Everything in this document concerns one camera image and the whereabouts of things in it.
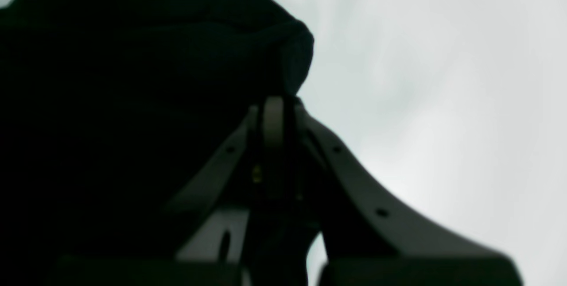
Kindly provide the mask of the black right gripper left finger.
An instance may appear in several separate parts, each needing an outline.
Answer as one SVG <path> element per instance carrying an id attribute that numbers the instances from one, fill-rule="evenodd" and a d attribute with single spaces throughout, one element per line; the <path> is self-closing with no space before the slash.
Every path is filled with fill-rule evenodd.
<path id="1" fill-rule="evenodd" d="M 188 224 L 172 260 L 61 260 L 55 286 L 250 286 L 241 254 L 254 207 L 285 197 L 285 101 L 253 105 L 237 130 L 166 204 Z"/>

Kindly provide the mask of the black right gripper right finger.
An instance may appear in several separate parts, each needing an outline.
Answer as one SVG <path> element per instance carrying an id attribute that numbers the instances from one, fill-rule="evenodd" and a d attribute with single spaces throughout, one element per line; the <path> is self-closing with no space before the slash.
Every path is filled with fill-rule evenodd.
<path id="1" fill-rule="evenodd" d="M 383 187 L 329 128 L 294 103 L 306 201 L 328 262 L 321 286 L 521 286 L 514 262 L 435 223 Z"/>

